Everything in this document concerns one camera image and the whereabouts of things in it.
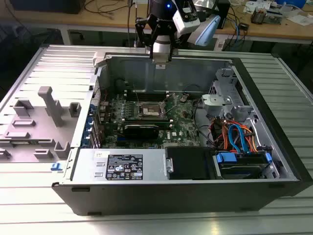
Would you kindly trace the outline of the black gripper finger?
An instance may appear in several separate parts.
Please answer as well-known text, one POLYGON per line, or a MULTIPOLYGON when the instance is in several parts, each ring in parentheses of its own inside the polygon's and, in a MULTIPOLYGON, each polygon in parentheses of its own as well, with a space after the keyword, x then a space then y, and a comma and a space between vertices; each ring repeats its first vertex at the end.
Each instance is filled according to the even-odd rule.
POLYGON ((140 42, 144 46, 150 48, 150 58, 152 59, 154 43, 159 35, 159 18, 154 15, 150 15, 147 18, 137 18, 135 21, 135 28, 140 42), (144 28, 147 24, 152 31, 150 36, 146 36, 144 33, 144 28))
POLYGON ((176 42, 176 29, 174 29, 173 26, 168 26, 168 33, 169 33, 169 38, 170 38, 170 53, 169 53, 169 59, 168 61, 172 61, 172 56, 174 49, 177 47, 177 42, 176 42))

